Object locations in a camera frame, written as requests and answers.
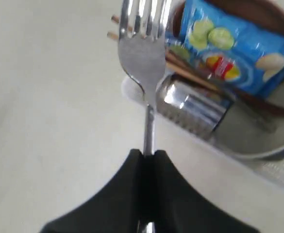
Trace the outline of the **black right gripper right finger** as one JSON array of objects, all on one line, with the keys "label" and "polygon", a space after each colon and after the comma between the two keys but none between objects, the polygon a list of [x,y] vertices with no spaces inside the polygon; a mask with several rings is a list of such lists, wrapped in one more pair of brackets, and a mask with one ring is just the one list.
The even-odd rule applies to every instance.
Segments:
[{"label": "black right gripper right finger", "polygon": [[179,173],[167,153],[154,155],[159,233],[254,233],[256,229],[213,205]]}]

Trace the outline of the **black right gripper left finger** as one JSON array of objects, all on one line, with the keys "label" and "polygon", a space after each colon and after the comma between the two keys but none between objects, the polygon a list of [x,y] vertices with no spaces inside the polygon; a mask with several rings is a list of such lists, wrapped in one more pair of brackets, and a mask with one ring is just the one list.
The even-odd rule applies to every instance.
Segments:
[{"label": "black right gripper left finger", "polygon": [[114,177],[91,199],[47,223],[42,233],[135,233],[143,155],[130,150]]}]

